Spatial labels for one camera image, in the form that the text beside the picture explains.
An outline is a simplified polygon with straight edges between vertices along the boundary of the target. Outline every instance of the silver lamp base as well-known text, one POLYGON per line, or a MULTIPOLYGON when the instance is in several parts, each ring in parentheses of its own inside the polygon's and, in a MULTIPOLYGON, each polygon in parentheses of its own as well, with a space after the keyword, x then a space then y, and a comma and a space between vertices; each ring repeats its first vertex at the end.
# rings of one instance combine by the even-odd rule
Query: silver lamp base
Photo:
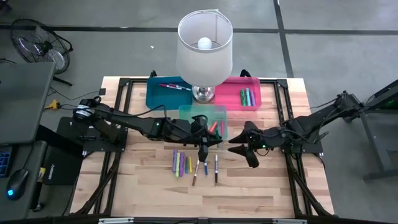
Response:
POLYGON ((214 98, 215 87, 192 87, 193 99, 198 103, 209 103, 214 98))

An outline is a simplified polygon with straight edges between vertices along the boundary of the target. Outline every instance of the wooden tabletop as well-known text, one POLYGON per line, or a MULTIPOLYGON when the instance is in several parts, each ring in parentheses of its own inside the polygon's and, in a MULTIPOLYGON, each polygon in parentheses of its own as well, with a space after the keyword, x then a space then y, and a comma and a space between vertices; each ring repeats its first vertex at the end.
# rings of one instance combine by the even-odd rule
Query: wooden tabletop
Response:
MULTIPOLYGON (((104 77, 102 88, 106 95, 102 103, 114 106, 120 77, 104 77)), ((294 116, 310 114, 302 78, 288 78, 294 116)), ((241 133, 247 120, 259 129, 279 125, 274 89, 261 86, 262 106, 257 111, 228 111, 228 139, 241 133)), ((147 111, 146 83, 136 83, 132 89, 131 114, 147 111)), ((146 116, 163 116, 156 111, 146 116)), ((178 118, 178 111, 168 111, 168 116, 178 118)), ((130 217, 241 217, 271 218, 293 217, 292 199, 284 156, 275 149, 266 157, 258 156, 260 165, 252 169, 243 156, 228 152, 232 144, 224 142, 221 149, 210 148, 208 172, 199 170, 196 186, 192 187, 193 174, 176 179, 172 173, 173 149, 197 160, 197 148, 179 144, 154 142, 129 130, 126 150, 119 167, 113 202, 113 216, 130 217), (218 155, 218 185, 215 186, 214 158, 218 155)), ((71 212, 77 211, 89 199, 100 179, 104 153, 96 152, 83 161, 71 212)), ((319 159, 304 154, 303 164, 307 184, 314 196, 333 213, 325 171, 319 159)), ((304 211, 301 191, 300 208, 304 211)), ((103 204, 108 188, 105 190, 103 204)))

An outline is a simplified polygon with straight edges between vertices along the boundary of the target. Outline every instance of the white lampshade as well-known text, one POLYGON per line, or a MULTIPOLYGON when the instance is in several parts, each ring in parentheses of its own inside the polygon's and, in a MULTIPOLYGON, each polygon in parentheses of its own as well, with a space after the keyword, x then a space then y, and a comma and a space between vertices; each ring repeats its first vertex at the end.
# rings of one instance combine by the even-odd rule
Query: white lampshade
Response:
POLYGON ((186 15, 178 25, 177 70, 189 84, 213 87, 232 72, 233 28, 218 10, 201 10, 186 15), (199 49, 198 41, 207 37, 211 49, 199 49))

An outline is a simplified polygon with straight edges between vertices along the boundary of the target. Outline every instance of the gray floor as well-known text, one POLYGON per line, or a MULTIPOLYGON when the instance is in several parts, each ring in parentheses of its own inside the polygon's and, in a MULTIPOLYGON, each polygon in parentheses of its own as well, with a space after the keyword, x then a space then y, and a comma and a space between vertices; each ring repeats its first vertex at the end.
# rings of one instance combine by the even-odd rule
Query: gray floor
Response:
MULTIPOLYGON (((286 29, 397 30, 398 1, 394 0, 280 0, 286 29)), ((10 22, 22 16, 60 26, 176 27, 187 13, 219 9, 235 28, 277 28, 272 0, 11 0, 14 12, 0 17, 10 22)), ((176 33, 57 32, 73 43, 70 68, 61 75, 75 86, 53 86, 70 97, 97 90, 106 75, 177 74, 176 33)), ((0 30, 0 58, 23 62, 0 30)), ((367 99, 398 75, 398 35, 288 35, 295 77, 302 77, 311 106, 343 90, 367 99)), ((286 77, 278 34, 235 34, 233 75, 243 68, 257 77, 286 77)), ((77 104, 63 100, 62 103, 77 104)), ((48 111, 42 124, 57 128, 68 111, 48 111)), ((323 128, 326 175, 335 213, 341 217, 398 222, 398 179, 365 183, 362 176, 376 171, 362 124, 338 120, 323 128)), ((54 195, 65 201, 70 190, 54 195)), ((47 214, 60 214, 48 208, 47 214)))

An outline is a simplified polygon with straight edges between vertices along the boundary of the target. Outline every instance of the electric fan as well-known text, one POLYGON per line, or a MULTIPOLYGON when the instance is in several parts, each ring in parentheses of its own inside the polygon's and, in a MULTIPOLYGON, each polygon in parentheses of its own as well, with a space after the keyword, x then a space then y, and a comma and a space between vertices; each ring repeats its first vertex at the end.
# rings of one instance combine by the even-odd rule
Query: electric fan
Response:
POLYGON ((72 44, 33 19, 17 19, 11 25, 11 42, 26 62, 53 62, 55 74, 67 70, 72 44))

